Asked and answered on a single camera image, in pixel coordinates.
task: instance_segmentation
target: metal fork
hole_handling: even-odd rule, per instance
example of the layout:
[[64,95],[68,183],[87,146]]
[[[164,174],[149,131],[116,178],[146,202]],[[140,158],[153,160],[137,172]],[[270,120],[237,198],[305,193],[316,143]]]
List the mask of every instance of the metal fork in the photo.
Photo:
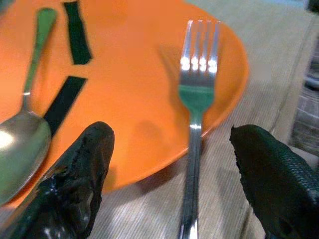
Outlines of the metal fork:
[[[192,28],[197,26],[194,53],[191,55]],[[214,81],[217,73],[217,47],[219,23],[215,24],[215,34],[208,55],[211,21],[206,23],[203,31],[203,21],[187,23],[185,41],[180,59],[179,96],[190,112],[190,135],[188,148],[188,167],[186,173],[183,211],[179,239],[198,238],[198,180],[199,161],[201,155],[201,133],[203,114],[214,100]],[[201,49],[201,36],[204,43]]]

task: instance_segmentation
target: table surface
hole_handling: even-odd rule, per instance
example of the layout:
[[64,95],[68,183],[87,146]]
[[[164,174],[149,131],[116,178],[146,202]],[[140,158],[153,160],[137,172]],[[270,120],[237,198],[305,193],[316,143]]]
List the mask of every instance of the table surface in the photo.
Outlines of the table surface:
[[[201,239],[263,239],[264,231],[240,184],[230,129],[252,123],[288,141],[319,17],[261,0],[189,2],[235,30],[245,44],[251,66],[243,99],[204,142],[199,235]],[[177,238],[185,169],[184,157],[147,179],[104,195],[89,238]],[[10,214],[9,209],[0,209],[0,226]]]

